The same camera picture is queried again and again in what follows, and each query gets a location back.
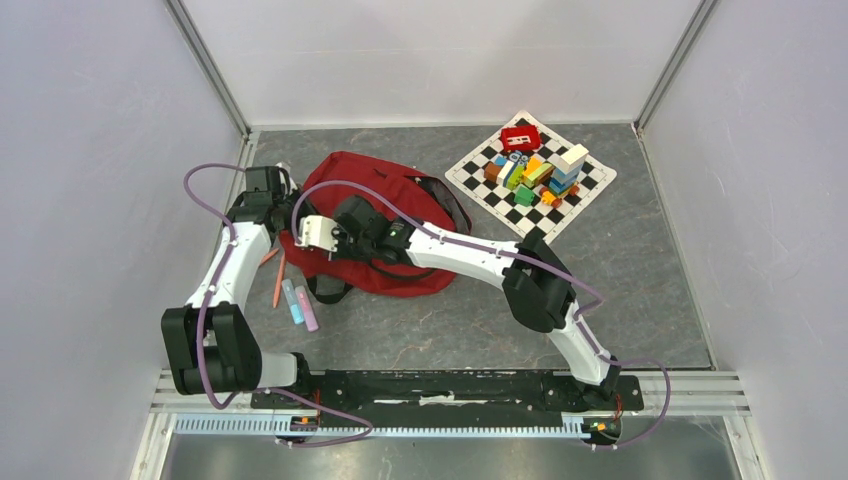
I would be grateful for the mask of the red backpack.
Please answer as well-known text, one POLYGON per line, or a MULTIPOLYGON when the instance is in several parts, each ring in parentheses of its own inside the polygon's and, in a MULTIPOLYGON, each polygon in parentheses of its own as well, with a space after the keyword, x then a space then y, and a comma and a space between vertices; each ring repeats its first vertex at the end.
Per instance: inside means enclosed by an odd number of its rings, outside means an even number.
POLYGON ((426 296, 455 280, 452 272, 412 265, 404 250, 413 232, 406 216, 470 234, 470 217, 443 181, 398 163, 337 151, 309 174, 302 191, 308 197, 298 216, 328 217, 340 235, 334 252, 298 247, 289 230, 278 235, 288 263, 301 270, 318 302, 338 303, 354 289, 426 296))

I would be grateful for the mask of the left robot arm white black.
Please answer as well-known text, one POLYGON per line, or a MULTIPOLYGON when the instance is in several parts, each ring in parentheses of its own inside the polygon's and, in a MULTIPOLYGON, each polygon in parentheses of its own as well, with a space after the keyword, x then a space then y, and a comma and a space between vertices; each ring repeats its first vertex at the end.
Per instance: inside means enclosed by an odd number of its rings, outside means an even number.
POLYGON ((227 212, 201 205, 221 220, 220 243, 195 292, 163 313, 168 364, 178 393, 204 394, 217 409, 268 388, 288 406, 302 407, 314 394, 304 355, 262 351, 243 313, 262 258, 291 226, 298 187, 283 164, 244 173, 245 190, 227 212))

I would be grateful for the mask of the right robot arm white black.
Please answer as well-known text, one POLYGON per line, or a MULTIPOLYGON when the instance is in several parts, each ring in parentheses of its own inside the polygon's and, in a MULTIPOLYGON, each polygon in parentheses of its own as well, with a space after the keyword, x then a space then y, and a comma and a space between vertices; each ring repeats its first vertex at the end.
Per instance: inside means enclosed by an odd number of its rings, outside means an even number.
POLYGON ((620 369, 586 325, 576 282, 540 233, 490 241, 403 215, 389 219, 353 196, 337 207, 327 235, 339 258, 443 270, 495 287, 513 318, 547 335, 565 358, 585 405, 602 408, 617 396, 620 369))

